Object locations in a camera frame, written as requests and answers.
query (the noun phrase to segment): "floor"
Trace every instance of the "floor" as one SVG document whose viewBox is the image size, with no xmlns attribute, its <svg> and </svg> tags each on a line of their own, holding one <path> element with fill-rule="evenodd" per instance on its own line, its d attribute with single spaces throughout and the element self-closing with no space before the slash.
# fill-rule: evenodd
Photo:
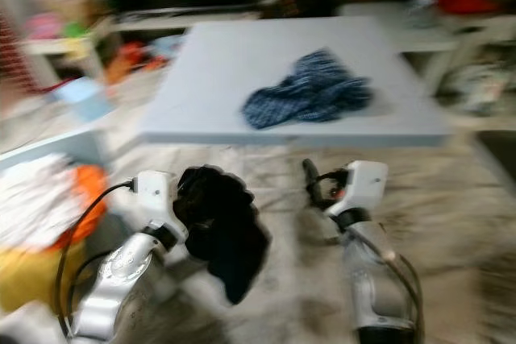
<svg viewBox="0 0 516 344">
<path fill-rule="evenodd" d="M 153 316 L 143 342 L 353 342 L 342 251 L 325 243 L 323 226 L 306 208 L 301 170 L 305 157 L 321 172 L 362 158 L 389 165 L 385 199 L 374 216 L 422 277 L 427 344 L 514 342 L 516 201 L 483 166 L 471 144 L 472 131 L 516 129 L 514 98 L 504 100 L 491 118 L 448 110 L 456 132 L 439 148 L 136 145 L 134 128 L 160 77 L 139 74 L 121 84 L 114 111 L 94 124 L 105 130 L 112 180 L 147 168 L 181 174 L 190 165 L 218 165 L 246 181 L 273 242 L 254 288 L 231 308 L 217 280 L 192 270 L 184 251 L 174 251 L 169 258 L 180 290 Z M 0 144 L 3 151 L 79 125 L 58 104 L 12 116 L 2 124 L 7 133 Z M 124 211 L 133 226 L 142 226 L 145 216 L 131 210 L 132 200 L 129 194 L 115 193 L 112 205 Z"/>
</svg>

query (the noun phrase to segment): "wire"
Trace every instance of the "wire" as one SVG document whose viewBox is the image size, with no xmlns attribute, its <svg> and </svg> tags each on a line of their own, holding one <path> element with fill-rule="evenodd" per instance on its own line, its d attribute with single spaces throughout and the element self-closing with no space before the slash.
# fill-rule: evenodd
<svg viewBox="0 0 516 344">
<path fill-rule="evenodd" d="M 398 279 L 402 282 L 403 286 L 406 288 L 407 292 L 410 295 L 410 298 L 414 302 L 416 306 L 416 343 L 422 344 L 424 339 L 424 321 L 423 321 L 423 310 L 422 310 L 422 289 L 421 283 L 419 282 L 418 274 L 415 271 L 412 264 L 409 262 L 407 258 L 403 255 L 397 255 L 400 257 L 400 260 L 407 266 L 410 271 L 410 274 L 413 277 L 413 280 L 416 285 L 416 290 L 412 287 L 405 274 L 403 274 L 400 269 L 388 259 L 384 259 L 381 251 L 377 248 L 377 246 L 371 242 L 369 239 L 365 238 L 362 234 L 356 232 L 352 228 L 348 228 L 347 231 L 350 232 L 354 237 L 358 238 L 361 242 L 363 242 L 368 248 L 370 248 L 381 260 L 389 267 L 390 270 L 398 277 Z"/>
<path fill-rule="evenodd" d="M 56 273 L 56 281 L 54 282 L 54 308 L 57 311 L 57 319 L 59 320 L 59 325 L 61 327 L 61 330 L 63 331 L 63 334 L 65 337 L 71 337 L 72 336 L 72 328 L 69 325 L 68 319 L 65 319 L 65 315 L 63 314 L 63 308 L 61 305 L 60 300 L 60 289 L 61 289 L 61 282 L 63 280 L 63 272 L 65 271 L 65 263 L 66 263 L 66 255 L 68 254 L 68 251 L 70 249 L 70 246 L 72 244 L 73 235 L 77 231 L 77 228 L 81 224 L 82 221 L 88 216 L 88 214 L 91 212 L 92 209 L 95 208 L 95 206 L 98 205 L 98 203 L 101 202 L 101 200 L 104 198 L 105 195 L 108 193 L 111 193 L 115 191 L 116 189 L 119 189 L 121 187 L 128 187 L 130 189 L 134 188 L 134 181 L 129 180 L 121 184 L 116 184 L 112 187 L 109 187 L 106 191 L 101 193 L 97 199 L 89 205 L 89 207 L 85 210 L 84 213 L 79 217 L 79 219 L 76 220 L 75 223 L 73 223 L 72 227 L 69 229 L 69 237 L 66 241 L 66 244 L 61 249 L 61 258 L 59 260 L 59 266 L 57 267 L 57 273 Z"/>
<path fill-rule="evenodd" d="M 75 293 L 75 287 L 77 286 L 77 281 L 81 276 L 81 273 L 95 260 L 105 257 L 109 255 L 111 251 L 103 251 L 102 253 L 98 253 L 93 257 L 90 257 L 82 265 L 77 269 L 75 274 L 73 275 L 72 282 L 70 284 L 70 288 L 68 289 L 68 295 L 66 297 L 66 316 L 70 316 L 72 314 L 72 303 L 73 303 L 73 294 Z"/>
</svg>

